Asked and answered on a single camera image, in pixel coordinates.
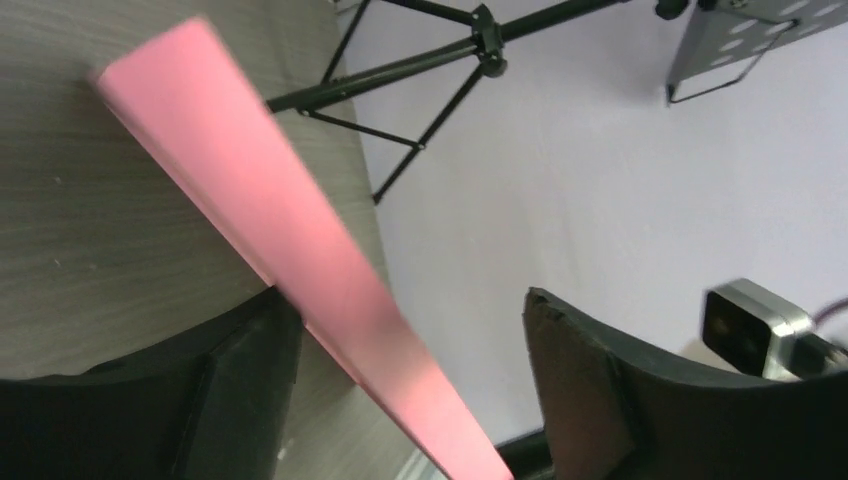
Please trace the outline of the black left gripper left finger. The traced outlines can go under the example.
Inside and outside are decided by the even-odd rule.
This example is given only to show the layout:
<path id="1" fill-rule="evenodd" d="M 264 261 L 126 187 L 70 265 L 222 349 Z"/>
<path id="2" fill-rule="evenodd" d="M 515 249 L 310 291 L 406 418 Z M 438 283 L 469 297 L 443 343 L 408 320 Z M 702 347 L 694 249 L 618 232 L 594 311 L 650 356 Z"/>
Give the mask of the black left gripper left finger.
<path id="1" fill-rule="evenodd" d="M 270 479 L 301 351 L 267 289 L 77 375 L 1 384 L 5 479 Z"/>

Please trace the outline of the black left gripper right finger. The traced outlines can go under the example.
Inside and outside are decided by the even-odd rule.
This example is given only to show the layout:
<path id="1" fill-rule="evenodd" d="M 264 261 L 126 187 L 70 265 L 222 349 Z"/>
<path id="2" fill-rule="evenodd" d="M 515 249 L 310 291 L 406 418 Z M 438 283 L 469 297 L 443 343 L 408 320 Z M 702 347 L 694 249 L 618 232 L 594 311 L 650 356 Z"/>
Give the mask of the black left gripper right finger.
<path id="1" fill-rule="evenodd" d="M 559 479 L 843 479 L 847 376 L 707 366 L 531 288 L 523 324 Z"/>

